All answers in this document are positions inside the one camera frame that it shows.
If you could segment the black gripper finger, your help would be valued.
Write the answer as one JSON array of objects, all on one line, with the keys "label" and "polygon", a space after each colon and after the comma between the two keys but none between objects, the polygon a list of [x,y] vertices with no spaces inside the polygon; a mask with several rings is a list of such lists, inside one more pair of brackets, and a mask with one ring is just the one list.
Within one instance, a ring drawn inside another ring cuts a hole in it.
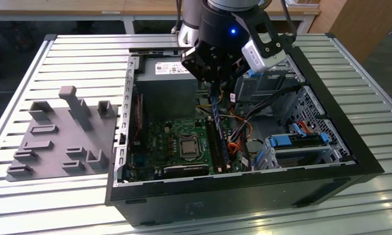
[{"label": "black gripper finger", "polygon": [[223,68],[223,81],[228,82],[238,79],[250,69],[246,58],[239,58]]},{"label": "black gripper finger", "polygon": [[182,51],[182,65],[199,81],[212,81],[210,68],[196,54],[196,47]]}]

